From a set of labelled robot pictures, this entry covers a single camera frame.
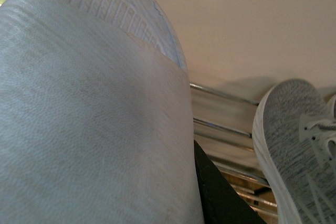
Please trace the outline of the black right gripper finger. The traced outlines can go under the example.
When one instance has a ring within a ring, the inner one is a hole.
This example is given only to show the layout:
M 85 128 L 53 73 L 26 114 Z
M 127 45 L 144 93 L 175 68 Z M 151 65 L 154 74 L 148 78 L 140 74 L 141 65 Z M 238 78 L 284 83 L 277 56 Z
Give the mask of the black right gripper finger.
M 205 223 L 265 223 L 240 198 L 196 141 L 194 157 Z

